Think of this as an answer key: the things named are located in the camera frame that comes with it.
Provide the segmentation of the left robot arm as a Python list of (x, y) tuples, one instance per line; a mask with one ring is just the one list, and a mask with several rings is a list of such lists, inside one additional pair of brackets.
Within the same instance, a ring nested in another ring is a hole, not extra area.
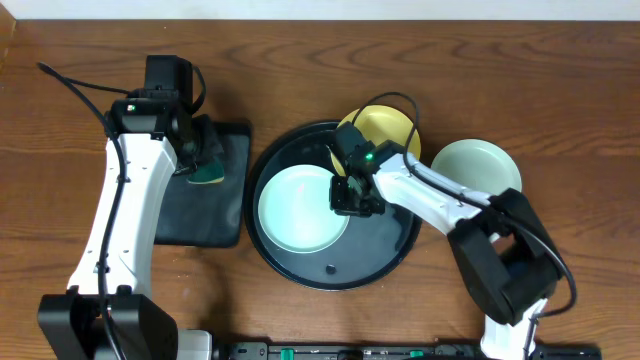
[(92, 230), (66, 291), (43, 296), (37, 313), (57, 358), (213, 358), (212, 334), (179, 328), (151, 286), (166, 188), (180, 157), (202, 148), (200, 105), (125, 98), (100, 115), (107, 163)]

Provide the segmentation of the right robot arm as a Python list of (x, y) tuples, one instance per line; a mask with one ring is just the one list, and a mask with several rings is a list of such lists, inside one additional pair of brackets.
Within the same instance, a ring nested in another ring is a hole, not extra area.
[(331, 181), (331, 208), (369, 217), (397, 205), (445, 234), (469, 295), (488, 318), (482, 352), (530, 358), (538, 320), (566, 266), (527, 198), (514, 189), (473, 191), (393, 141), (336, 140), (330, 149), (344, 169)]

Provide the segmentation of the light green plate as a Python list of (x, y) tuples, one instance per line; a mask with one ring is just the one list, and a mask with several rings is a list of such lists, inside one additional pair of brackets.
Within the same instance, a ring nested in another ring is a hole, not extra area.
[(332, 177), (325, 168), (302, 164), (279, 171), (266, 183), (258, 219), (271, 242), (292, 253), (309, 254), (339, 239), (349, 218), (330, 208)]
[(515, 161), (497, 145), (464, 139), (445, 146), (431, 168), (474, 190), (499, 195), (508, 188), (522, 191), (522, 178)]

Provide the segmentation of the green yellow sponge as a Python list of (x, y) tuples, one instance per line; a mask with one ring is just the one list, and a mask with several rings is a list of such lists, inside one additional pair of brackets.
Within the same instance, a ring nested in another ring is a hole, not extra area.
[(187, 181), (194, 185), (207, 185), (220, 183), (224, 180), (225, 171), (222, 162), (218, 159), (199, 165), (198, 168), (188, 176)]

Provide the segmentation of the yellow plate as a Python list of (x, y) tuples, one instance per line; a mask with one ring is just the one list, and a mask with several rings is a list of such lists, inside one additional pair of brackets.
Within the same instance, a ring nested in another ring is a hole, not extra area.
[[(354, 110), (343, 118), (338, 127), (351, 123), (358, 110)], [(365, 139), (372, 141), (376, 146), (386, 140), (392, 140), (400, 145), (406, 145), (407, 137), (412, 129), (412, 120), (403, 112), (385, 105), (370, 105), (356, 119), (355, 127)], [(413, 135), (409, 152), (417, 159), (421, 156), (421, 140), (419, 133)], [(338, 158), (331, 152), (331, 161), (339, 176), (345, 176), (345, 171)]]

